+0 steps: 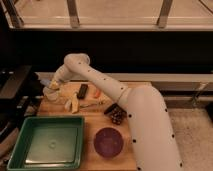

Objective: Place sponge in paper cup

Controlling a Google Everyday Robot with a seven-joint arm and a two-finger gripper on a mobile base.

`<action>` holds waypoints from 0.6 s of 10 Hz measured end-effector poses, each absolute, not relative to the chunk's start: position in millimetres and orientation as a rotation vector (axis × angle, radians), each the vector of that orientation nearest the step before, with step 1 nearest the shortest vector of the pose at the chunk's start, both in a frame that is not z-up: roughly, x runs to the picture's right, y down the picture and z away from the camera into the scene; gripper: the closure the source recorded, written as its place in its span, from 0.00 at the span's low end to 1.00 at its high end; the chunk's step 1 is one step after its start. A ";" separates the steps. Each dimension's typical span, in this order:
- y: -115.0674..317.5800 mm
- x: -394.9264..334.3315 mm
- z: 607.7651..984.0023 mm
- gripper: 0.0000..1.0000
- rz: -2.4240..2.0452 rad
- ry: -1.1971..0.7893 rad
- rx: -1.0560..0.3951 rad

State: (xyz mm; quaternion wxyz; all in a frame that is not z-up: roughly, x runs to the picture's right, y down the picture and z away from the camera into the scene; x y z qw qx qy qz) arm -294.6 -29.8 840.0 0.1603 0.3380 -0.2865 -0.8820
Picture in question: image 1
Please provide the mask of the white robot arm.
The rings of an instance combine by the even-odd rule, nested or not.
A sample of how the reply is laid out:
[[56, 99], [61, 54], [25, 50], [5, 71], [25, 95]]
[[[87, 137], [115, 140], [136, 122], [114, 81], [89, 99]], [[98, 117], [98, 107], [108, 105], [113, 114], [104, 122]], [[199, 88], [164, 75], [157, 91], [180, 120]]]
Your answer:
[[68, 54], [52, 81], [59, 85], [79, 74], [127, 112], [138, 171], [184, 171], [175, 133], [161, 93], [152, 85], [135, 88], [90, 67], [87, 54]]

